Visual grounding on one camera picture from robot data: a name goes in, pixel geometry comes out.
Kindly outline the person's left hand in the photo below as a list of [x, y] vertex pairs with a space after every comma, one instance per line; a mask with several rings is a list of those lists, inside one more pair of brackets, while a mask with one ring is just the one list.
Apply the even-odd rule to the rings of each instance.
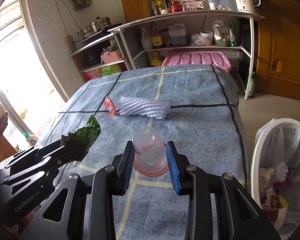
[[16, 234], [17, 232], [19, 232], [20, 230], [23, 231], [23, 229], [25, 227], [27, 227], [27, 225], [30, 223], [30, 221], [34, 218], [35, 213], [34, 211], [31, 211], [30, 213], [28, 213], [24, 218], [21, 219], [20, 222], [18, 222], [17, 224], [15, 224], [14, 226], [11, 227], [6, 227], [5, 229], [11, 233], [11, 234]]

